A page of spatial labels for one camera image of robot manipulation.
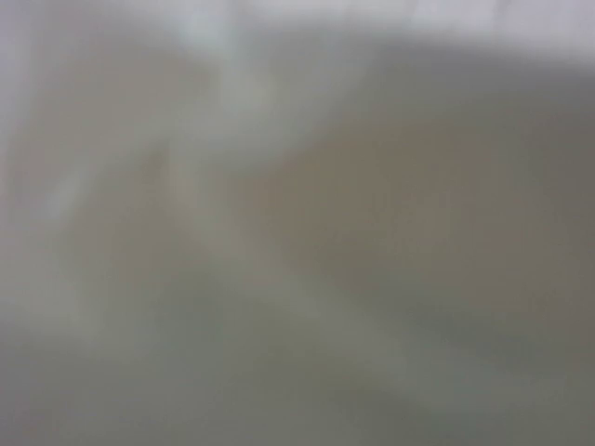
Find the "white printed plastic bag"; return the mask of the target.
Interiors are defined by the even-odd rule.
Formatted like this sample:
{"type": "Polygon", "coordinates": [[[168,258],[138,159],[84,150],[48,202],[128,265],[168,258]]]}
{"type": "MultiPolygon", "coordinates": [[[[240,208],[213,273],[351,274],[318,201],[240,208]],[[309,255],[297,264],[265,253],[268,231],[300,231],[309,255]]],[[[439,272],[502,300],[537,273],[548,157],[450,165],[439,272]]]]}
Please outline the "white printed plastic bag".
{"type": "Polygon", "coordinates": [[[1,5],[5,445],[590,445],[594,39],[368,2],[1,5]]]}

